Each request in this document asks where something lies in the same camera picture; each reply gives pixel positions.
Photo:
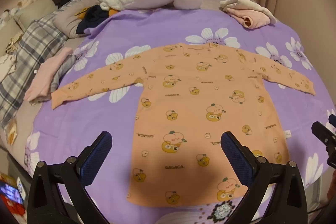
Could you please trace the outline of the beige and pink folded clothes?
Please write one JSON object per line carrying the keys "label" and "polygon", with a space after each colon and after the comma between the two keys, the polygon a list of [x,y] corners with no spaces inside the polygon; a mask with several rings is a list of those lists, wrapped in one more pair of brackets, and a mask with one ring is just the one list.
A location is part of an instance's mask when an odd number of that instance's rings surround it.
{"label": "beige and pink folded clothes", "polygon": [[277,23],[277,19],[267,8],[251,0],[220,1],[220,8],[249,30]]}

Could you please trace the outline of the purple floral bed sheet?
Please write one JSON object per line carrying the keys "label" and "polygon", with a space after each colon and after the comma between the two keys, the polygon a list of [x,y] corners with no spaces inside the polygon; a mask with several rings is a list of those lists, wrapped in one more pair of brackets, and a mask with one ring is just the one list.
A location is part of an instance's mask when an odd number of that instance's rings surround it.
{"label": "purple floral bed sheet", "polygon": [[35,118],[24,166],[33,174],[110,132],[87,189],[110,223],[226,221],[247,188],[222,151],[225,131],[269,162],[295,161],[305,187],[327,169],[311,125],[334,104],[284,23],[247,30],[220,11],[122,11],[75,52]]}

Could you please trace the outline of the orange cartoon print shirt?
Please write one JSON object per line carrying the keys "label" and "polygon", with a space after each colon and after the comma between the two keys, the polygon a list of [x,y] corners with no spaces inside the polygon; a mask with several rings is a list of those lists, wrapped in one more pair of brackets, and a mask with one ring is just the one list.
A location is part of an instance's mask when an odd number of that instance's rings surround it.
{"label": "orange cartoon print shirt", "polygon": [[245,194],[221,148],[230,131],[269,161],[289,152],[264,82],[315,94],[301,73],[215,43],[172,44],[113,59],[52,93],[52,107],[140,83],[127,200],[140,206],[193,206]]}

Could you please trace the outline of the plush toys on headboard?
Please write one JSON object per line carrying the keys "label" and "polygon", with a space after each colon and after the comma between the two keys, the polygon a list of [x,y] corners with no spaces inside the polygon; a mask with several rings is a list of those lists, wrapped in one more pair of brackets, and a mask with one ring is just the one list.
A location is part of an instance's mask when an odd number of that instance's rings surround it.
{"label": "plush toys on headboard", "polygon": [[17,12],[35,1],[36,0],[20,0],[12,9],[5,9],[5,11],[1,14],[1,23],[8,22]]}

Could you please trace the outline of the pink and grey folded clothes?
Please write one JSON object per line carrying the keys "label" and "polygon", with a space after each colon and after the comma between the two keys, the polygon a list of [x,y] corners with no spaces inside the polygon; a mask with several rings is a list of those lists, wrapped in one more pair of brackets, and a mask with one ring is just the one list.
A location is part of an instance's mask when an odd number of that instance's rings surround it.
{"label": "pink and grey folded clothes", "polygon": [[50,91],[54,75],[64,60],[72,53],[73,50],[71,48],[65,47],[58,54],[47,59],[37,70],[30,87],[26,91],[24,100],[31,102],[40,96],[46,96]]}

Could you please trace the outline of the beige headboard cushion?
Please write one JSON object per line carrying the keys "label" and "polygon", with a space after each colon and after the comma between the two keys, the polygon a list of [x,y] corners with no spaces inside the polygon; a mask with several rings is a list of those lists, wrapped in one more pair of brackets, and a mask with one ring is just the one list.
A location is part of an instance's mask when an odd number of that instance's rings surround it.
{"label": "beige headboard cushion", "polygon": [[26,31],[34,20],[39,20],[57,10],[52,0],[37,0],[14,15],[14,20],[22,31]]}

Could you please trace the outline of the dark navy garment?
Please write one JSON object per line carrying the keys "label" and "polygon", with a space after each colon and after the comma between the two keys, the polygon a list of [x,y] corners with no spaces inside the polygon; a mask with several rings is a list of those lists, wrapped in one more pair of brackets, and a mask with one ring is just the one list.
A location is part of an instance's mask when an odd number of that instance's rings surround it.
{"label": "dark navy garment", "polygon": [[78,24],[76,34],[82,35],[87,28],[95,28],[109,18],[109,11],[103,10],[100,5],[90,7]]}

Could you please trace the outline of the grey plaid pillow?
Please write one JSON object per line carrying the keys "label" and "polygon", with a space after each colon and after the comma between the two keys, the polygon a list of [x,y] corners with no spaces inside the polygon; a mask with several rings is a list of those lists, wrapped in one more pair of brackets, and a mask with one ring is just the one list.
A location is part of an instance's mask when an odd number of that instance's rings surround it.
{"label": "grey plaid pillow", "polygon": [[1,81],[1,127],[6,127],[15,117],[32,83],[34,70],[56,55],[68,39],[54,26],[55,16],[62,11],[58,9],[33,21],[19,42],[15,71]]}

